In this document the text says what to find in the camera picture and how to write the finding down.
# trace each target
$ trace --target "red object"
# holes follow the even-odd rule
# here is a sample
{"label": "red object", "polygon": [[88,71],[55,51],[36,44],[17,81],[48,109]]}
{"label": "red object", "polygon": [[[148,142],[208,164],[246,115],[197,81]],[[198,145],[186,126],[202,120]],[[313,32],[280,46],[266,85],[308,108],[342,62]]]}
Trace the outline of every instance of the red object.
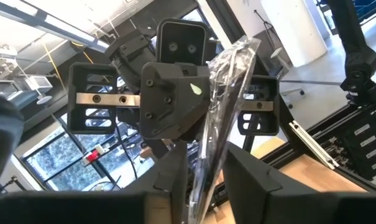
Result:
{"label": "red object", "polygon": [[88,160],[88,162],[93,162],[98,158],[98,156],[99,156],[98,151],[95,150],[86,157],[86,160]]}

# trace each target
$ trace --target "metal beam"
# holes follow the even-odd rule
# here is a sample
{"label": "metal beam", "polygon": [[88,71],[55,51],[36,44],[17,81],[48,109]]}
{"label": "metal beam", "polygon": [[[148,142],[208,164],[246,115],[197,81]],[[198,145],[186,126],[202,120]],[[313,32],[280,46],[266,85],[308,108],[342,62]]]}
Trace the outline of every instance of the metal beam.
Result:
{"label": "metal beam", "polygon": [[21,11],[15,7],[0,2],[0,16],[4,16],[13,21],[21,22],[28,26],[40,29],[55,36],[83,44],[93,50],[105,52],[109,45],[102,40],[80,30],[60,19],[50,15],[49,13],[26,5],[26,7],[36,10],[35,15]]}

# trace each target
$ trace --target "white pillar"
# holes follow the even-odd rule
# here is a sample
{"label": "white pillar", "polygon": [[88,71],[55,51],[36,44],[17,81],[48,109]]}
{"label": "white pillar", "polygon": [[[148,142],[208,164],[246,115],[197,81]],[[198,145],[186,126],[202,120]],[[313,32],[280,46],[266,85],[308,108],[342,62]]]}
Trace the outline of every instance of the white pillar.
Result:
{"label": "white pillar", "polygon": [[261,4],[294,67],[309,64],[327,52],[304,0],[261,0]]}

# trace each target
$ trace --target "black handle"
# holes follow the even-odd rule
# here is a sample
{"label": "black handle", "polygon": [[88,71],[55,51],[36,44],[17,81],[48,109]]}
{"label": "black handle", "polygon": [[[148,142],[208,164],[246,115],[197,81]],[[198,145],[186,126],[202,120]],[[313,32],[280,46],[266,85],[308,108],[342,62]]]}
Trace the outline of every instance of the black handle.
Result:
{"label": "black handle", "polygon": [[21,140],[24,119],[17,108],[0,96],[0,176]]}

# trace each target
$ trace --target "camera lens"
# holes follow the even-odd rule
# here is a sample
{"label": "camera lens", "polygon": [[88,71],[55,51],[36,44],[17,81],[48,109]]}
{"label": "camera lens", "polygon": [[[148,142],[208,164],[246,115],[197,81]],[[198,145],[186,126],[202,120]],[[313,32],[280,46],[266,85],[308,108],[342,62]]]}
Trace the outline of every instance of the camera lens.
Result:
{"label": "camera lens", "polygon": [[195,52],[196,52],[196,46],[194,46],[193,44],[190,44],[190,45],[188,46],[188,51],[189,51],[189,53],[191,53],[191,54],[195,53]]}
{"label": "camera lens", "polygon": [[168,45],[168,48],[174,52],[174,51],[177,51],[178,50],[178,45],[174,42],[170,43],[170,45]]}

